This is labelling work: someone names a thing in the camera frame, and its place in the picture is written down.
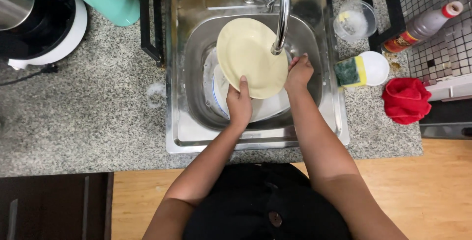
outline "stainless steel sink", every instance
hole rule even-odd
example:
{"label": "stainless steel sink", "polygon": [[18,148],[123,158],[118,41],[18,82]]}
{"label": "stainless steel sink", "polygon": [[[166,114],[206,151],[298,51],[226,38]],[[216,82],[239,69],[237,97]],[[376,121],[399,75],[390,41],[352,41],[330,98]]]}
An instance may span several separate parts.
{"label": "stainless steel sink", "polygon": [[[263,4],[243,0],[167,0],[167,151],[200,152],[227,124],[215,106],[211,75],[216,40],[229,21],[248,17],[277,27],[278,4],[272,14]],[[311,97],[339,139],[349,142],[344,94],[338,89],[332,65],[338,54],[330,27],[327,0],[292,0],[285,50],[299,56],[307,52],[314,67],[308,83]],[[290,110],[250,123],[238,150],[296,147],[298,141]]]}

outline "tile backsplash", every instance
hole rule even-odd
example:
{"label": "tile backsplash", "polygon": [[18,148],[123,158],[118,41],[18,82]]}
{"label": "tile backsplash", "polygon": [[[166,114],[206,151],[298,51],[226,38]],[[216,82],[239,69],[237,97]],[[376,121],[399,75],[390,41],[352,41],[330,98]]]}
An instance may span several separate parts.
{"label": "tile backsplash", "polygon": [[463,12],[433,37],[407,51],[412,77],[425,85],[472,73],[472,0],[400,0],[405,21],[426,10],[437,10],[452,1],[464,5]]}

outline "faucet handle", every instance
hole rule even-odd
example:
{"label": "faucet handle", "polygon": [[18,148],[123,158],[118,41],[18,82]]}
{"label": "faucet handle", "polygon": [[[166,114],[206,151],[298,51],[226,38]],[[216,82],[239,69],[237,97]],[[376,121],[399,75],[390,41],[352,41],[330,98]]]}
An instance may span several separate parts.
{"label": "faucet handle", "polygon": [[276,0],[269,0],[269,2],[266,3],[266,7],[268,8],[269,13],[274,10],[274,3]]}

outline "clear plastic cup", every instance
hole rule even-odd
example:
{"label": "clear plastic cup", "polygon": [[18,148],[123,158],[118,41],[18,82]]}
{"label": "clear plastic cup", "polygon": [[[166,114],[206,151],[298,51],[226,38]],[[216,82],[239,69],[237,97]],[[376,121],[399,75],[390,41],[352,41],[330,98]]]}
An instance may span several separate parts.
{"label": "clear plastic cup", "polygon": [[334,19],[334,32],[348,42],[370,37],[377,30],[377,15],[368,3],[346,2]]}

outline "person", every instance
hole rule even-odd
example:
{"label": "person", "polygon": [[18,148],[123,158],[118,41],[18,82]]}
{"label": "person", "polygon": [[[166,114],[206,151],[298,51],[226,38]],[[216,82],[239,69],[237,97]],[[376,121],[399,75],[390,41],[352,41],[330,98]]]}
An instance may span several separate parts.
{"label": "person", "polygon": [[307,90],[308,55],[284,85],[309,179],[290,164],[229,165],[252,114],[245,76],[229,87],[228,126],[176,178],[143,240],[404,240]]}

